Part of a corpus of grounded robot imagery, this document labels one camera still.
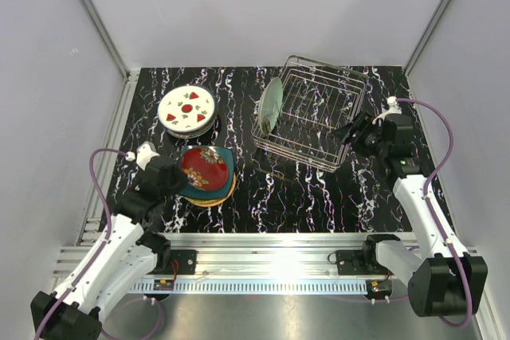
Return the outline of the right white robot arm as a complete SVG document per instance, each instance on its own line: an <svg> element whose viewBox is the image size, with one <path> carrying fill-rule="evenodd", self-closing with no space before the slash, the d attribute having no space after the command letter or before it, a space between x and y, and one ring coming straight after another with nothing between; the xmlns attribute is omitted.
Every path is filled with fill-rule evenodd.
<svg viewBox="0 0 510 340"><path fill-rule="evenodd" d="M379 274L386 269L396 276L419 317L470 319L478 311L488 266L481 256L469 254L445 219L415 154L410 117L390 113L377 122L361 113L333 136L377 161L418 242L420 253L415 255L394 234L367 236L361 254L364 270Z"/></svg>

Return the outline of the teal square plate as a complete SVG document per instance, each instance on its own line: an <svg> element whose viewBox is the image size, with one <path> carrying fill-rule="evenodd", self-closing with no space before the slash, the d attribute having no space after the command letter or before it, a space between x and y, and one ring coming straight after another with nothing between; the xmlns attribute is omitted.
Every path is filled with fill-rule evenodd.
<svg viewBox="0 0 510 340"><path fill-rule="evenodd" d="M233 154L232 154L232 152L230 150L224 148L224 147L187 146L187 147L184 147L182 149L182 153L181 153L180 158L182 157L182 155L187 150L189 150L192 147L210 147L210 148L216 149L218 151L218 153L221 154L224 157L224 159L226 160L226 162L227 162L227 166L228 166L229 171L230 171L229 180L227 181L227 183L221 189L216 190L216 191L198 190L198 189L195 189L188 182L186 187L181 191L181 193L179 195L181 195L183 197L191 197L191 198L196 198L196 199L200 199L200 200L210 200L210 199L217 199L217 198L225 197L227 195L227 193L229 192L230 186L231 186L232 181L233 181L234 164L233 164Z"/></svg>

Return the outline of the mint green flower plate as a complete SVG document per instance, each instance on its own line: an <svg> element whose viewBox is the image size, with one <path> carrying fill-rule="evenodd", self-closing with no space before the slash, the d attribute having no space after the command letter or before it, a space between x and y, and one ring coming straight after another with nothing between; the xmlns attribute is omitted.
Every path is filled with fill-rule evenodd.
<svg viewBox="0 0 510 340"><path fill-rule="evenodd" d="M263 136L269 135L279 119L283 105L283 83L274 77L262 93L258 108L258 126Z"/></svg>

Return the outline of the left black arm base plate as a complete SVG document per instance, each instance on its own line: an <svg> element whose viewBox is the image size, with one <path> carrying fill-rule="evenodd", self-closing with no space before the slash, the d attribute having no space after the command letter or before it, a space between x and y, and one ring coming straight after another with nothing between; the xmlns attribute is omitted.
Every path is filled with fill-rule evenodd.
<svg viewBox="0 0 510 340"><path fill-rule="evenodd" d="M166 273L177 272L178 276L193 276L197 266L198 252L194 249L173 249Z"/></svg>

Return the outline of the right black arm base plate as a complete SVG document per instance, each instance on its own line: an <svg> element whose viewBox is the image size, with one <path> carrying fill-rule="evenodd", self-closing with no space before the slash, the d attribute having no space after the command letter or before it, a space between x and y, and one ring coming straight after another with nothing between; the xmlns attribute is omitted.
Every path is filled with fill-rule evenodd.
<svg viewBox="0 0 510 340"><path fill-rule="evenodd" d="M361 250L337 250L335 265L339 276L364 276L370 273Z"/></svg>

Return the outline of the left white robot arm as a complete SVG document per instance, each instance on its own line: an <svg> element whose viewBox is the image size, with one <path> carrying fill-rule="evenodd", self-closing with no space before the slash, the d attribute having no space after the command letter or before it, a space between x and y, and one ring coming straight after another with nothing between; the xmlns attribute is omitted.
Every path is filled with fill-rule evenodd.
<svg viewBox="0 0 510 340"><path fill-rule="evenodd" d="M51 293L40 291L30 304L37 339L97 339L115 305L150 273L180 272L171 243L143 223L166 197L187 184L170 158L138 157L135 184L106 209L100 238Z"/></svg>

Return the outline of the red floral plate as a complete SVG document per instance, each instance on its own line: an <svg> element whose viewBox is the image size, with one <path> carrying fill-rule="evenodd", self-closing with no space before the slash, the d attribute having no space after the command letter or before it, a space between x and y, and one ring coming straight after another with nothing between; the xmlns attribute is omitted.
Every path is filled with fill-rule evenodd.
<svg viewBox="0 0 510 340"><path fill-rule="evenodd" d="M190 148L180 158L180 166L188 182L198 190L219 190L230 178L226 160L210 147Z"/></svg>

